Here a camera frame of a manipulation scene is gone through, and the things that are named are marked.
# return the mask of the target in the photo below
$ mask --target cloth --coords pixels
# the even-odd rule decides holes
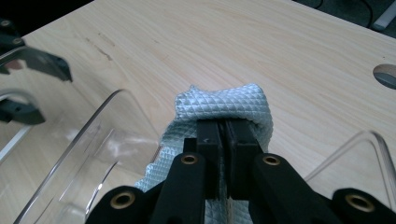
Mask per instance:
[[[145,177],[135,186],[147,191],[165,180],[173,158],[183,151],[184,138],[196,137],[196,120],[226,118],[250,120],[251,131],[262,150],[268,150],[273,122],[264,92],[258,85],[247,84],[223,91],[202,91],[191,86],[189,91],[177,96],[176,117],[162,136],[159,157],[147,166]],[[252,223],[248,202],[227,200],[225,189],[222,178],[220,200],[205,202],[205,223]]]

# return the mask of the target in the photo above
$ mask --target table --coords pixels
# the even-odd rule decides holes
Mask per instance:
[[[69,62],[68,85],[89,102],[79,105],[84,114],[127,89],[162,133],[175,96],[190,85],[215,91],[253,82],[274,119],[269,150],[301,176],[362,130],[380,133],[396,158],[396,91],[373,76],[376,66],[396,64],[396,40],[291,1],[96,0],[24,39]],[[57,88],[73,104],[75,94]],[[0,184],[11,190],[0,191],[2,223],[15,219],[62,154],[47,150],[15,151],[15,162],[2,165]],[[17,198],[7,196],[13,190]]]

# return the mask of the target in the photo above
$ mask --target light blue cloth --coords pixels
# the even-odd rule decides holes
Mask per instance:
[[[198,119],[248,119],[262,149],[268,150],[273,122],[266,97],[256,84],[224,91],[201,91],[191,86],[189,91],[177,96],[176,113],[163,134],[158,159],[148,165],[146,176],[135,184],[143,191],[165,180],[173,158],[183,151],[184,138],[196,137]],[[206,200],[205,223],[252,223],[248,202],[227,200],[225,189],[222,178],[220,200]]]

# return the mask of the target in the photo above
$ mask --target wood grain surface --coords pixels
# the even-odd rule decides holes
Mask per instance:
[[[274,120],[269,150],[302,176],[363,130],[381,134],[396,158],[396,91],[373,76],[379,64],[396,64],[396,40],[291,1],[96,0],[24,39],[69,62],[74,82],[50,85],[70,105],[89,102],[75,104],[90,108],[82,117],[127,89],[163,133],[175,96],[190,85],[256,83]],[[1,77],[1,88],[50,87],[48,79],[12,78]],[[60,102],[52,98],[43,106]],[[35,141],[33,131],[23,144]],[[61,153],[20,147],[0,167],[2,223],[15,219]],[[9,182],[13,175],[30,183]]]

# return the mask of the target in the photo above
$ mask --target light wood tabletop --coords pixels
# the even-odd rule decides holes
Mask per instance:
[[[57,91],[80,110],[70,112],[80,113],[75,127],[126,89],[161,134],[176,95],[190,85],[256,83],[274,120],[269,150],[301,176],[364,130],[381,134],[396,159],[396,90],[373,75],[380,64],[396,64],[396,39],[291,1],[95,0],[24,40],[66,59],[73,83],[20,75],[0,77],[0,87]],[[54,115],[69,113],[55,111],[64,105],[49,95],[36,98],[46,98],[49,105],[40,103]],[[1,223],[16,218],[62,154],[48,150],[16,148],[0,166]]]

